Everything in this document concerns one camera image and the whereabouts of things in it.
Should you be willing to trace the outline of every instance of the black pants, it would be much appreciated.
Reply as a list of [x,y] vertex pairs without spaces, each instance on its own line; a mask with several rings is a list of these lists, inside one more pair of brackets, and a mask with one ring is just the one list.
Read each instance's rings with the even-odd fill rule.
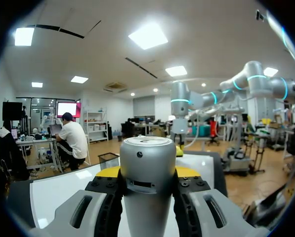
[[64,140],[56,143],[58,147],[58,154],[61,157],[62,161],[68,161],[69,167],[71,170],[77,170],[78,165],[82,164],[85,161],[84,159],[76,159],[73,156],[73,149],[68,145]]

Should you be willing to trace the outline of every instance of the white t-shirt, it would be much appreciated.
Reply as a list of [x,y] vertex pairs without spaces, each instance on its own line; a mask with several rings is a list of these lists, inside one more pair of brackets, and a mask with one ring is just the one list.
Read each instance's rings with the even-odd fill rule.
[[77,122],[69,122],[62,127],[58,136],[66,140],[68,145],[73,149],[73,156],[76,159],[87,157],[87,139],[82,126]]

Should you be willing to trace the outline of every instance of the red chair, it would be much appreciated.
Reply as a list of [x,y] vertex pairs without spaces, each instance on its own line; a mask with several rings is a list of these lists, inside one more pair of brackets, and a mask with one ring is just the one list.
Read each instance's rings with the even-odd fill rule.
[[208,145],[212,144],[212,143],[216,143],[217,145],[220,145],[220,142],[216,140],[217,138],[217,134],[215,132],[215,126],[216,126],[217,121],[210,121],[210,140],[207,141]]

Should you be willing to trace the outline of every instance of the black jacket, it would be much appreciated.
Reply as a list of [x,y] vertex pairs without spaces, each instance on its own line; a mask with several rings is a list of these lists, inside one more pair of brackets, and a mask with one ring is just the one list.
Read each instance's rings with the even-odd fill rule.
[[11,133],[4,127],[0,130],[0,165],[4,160],[8,169],[12,169],[11,174],[16,179],[27,180],[30,173],[22,157],[19,147],[15,143]]

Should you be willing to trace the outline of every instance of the teal container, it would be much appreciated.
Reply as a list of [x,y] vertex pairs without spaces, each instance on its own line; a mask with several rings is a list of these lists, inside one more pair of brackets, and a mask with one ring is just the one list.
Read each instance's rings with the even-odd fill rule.
[[[196,136],[197,134],[197,127],[192,127],[192,135]],[[199,126],[199,137],[208,137],[210,136],[210,125],[200,125]]]

